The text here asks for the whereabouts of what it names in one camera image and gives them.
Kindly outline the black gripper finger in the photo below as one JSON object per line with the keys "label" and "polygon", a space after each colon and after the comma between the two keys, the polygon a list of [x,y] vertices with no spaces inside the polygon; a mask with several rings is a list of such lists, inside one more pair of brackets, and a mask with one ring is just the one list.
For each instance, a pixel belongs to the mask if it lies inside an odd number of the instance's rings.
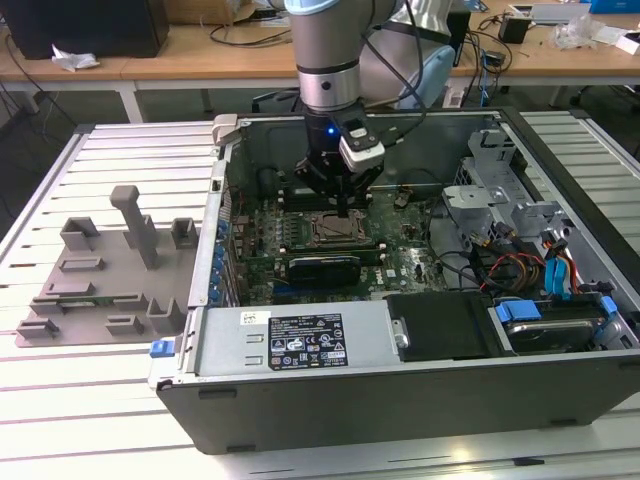
{"label": "black gripper finger", "polygon": [[384,165],[379,164],[360,173],[349,170],[344,173],[344,214],[366,196],[369,187],[383,171]]}
{"label": "black gripper finger", "polygon": [[312,168],[296,168],[294,173],[307,187],[325,198],[335,208],[339,217],[346,216],[346,200],[343,190],[334,177],[327,177]]}

